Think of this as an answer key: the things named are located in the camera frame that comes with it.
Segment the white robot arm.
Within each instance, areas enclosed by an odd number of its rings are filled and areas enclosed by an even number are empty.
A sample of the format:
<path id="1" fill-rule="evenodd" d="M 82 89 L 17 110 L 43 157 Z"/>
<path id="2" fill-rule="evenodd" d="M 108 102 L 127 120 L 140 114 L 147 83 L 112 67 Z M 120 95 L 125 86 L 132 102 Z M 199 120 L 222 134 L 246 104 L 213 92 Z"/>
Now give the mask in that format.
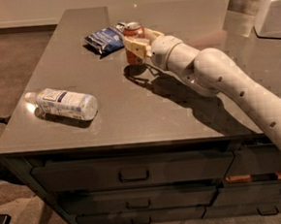
<path id="1" fill-rule="evenodd" d="M 200 95 L 221 92 L 235 102 L 281 151 L 281 98 L 246 75 L 217 48 L 197 50 L 180 39 L 146 29 L 143 37 L 125 36 L 125 49 L 149 58 L 161 70 L 177 75 Z"/>

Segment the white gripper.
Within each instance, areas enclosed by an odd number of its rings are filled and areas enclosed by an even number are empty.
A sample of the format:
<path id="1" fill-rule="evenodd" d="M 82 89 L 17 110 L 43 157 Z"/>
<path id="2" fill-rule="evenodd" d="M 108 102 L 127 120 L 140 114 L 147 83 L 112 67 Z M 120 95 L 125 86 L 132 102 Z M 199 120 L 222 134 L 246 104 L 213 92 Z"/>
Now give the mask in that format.
<path id="1" fill-rule="evenodd" d="M 162 32 L 150 28 L 144 28 L 143 31 L 145 38 L 125 36 L 125 49 L 142 59 L 149 57 L 151 53 L 152 64 L 163 71 L 167 70 L 170 53 L 175 46 L 181 44 L 181 40 L 174 36 L 164 36 Z"/>

